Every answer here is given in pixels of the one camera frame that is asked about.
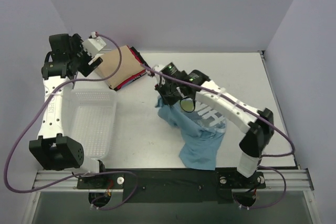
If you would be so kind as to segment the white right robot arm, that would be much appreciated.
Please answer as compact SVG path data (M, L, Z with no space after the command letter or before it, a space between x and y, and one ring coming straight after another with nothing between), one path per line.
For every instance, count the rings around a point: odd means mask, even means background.
M246 105L198 70L179 71L170 63L155 65L158 115L181 131L185 142L180 159L187 168L214 170L217 151L231 121L244 134L235 183L246 187L273 137L274 115Z

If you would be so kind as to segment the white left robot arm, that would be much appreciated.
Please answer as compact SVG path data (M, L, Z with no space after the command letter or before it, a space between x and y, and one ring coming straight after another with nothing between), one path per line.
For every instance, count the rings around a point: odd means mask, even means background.
M29 151L45 170L69 170L89 175L95 188L103 188L108 175L100 170L101 162L85 155L79 141L69 136L70 96L77 73L88 76L102 63L97 57L106 43L92 32L86 40L78 34L49 37L48 52L41 69L45 92L43 118L36 140Z

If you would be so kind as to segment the light blue t shirt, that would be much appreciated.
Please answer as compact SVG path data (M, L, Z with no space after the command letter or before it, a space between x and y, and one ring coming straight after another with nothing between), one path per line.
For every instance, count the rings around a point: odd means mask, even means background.
M181 132L184 146L179 158L187 168L214 170L216 155L226 133L226 118L210 106L196 102L194 111L183 111L179 103L165 105L158 97L158 116Z

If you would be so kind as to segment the white perforated plastic basket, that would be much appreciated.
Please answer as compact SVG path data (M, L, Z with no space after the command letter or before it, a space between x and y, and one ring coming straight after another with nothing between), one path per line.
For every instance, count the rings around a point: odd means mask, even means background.
M117 93L110 89L73 89L70 93L68 135L79 142L86 156L108 156L117 107Z

